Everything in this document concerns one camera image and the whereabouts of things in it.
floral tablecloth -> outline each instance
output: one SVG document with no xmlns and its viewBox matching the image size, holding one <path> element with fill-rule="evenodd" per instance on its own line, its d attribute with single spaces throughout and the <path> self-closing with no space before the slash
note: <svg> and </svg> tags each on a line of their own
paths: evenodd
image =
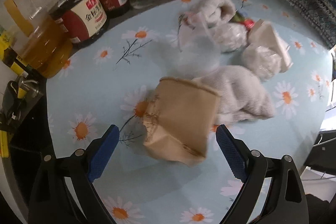
<svg viewBox="0 0 336 224">
<path fill-rule="evenodd" d="M 209 134 L 206 160 L 192 168 L 155 160 L 142 145 L 146 100 L 163 76 L 155 62 L 158 39 L 176 43 L 178 16 L 200 0 L 175 0 L 114 27 L 72 56 L 47 81 L 48 119 L 57 157 L 71 155 L 101 137 L 111 124 L 122 128 L 103 175 L 94 187 L 120 224 L 219 223 L 241 188 L 215 139 Z M 289 71 L 263 83 L 274 118 L 239 122 L 229 128 L 250 149 L 265 156 L 293 156 L 300 168 L 319 132 L 328 101 L 332 58 L 321 39 L 281 0 L 232 0 L 252 19 L 270 20 L 291 46 Z M 240 64 L 240 51 L 222 54 L 222 65 Z M 269 180 L 256 209 L 260 213 Z"/>
</svg>

beige pouch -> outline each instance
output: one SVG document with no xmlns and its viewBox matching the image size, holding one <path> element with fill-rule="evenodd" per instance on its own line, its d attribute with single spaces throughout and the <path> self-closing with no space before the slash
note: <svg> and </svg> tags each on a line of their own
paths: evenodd
<svg viewBox="0 0 336 224">
<path fill-rule="evenodd" d="M 205 160 L 219 99 L 218 92 L 207 85 L 161 78 L 142 122 L 147 129 L 144 145 L 149 155 L 188 166 Z"/>
</svg>

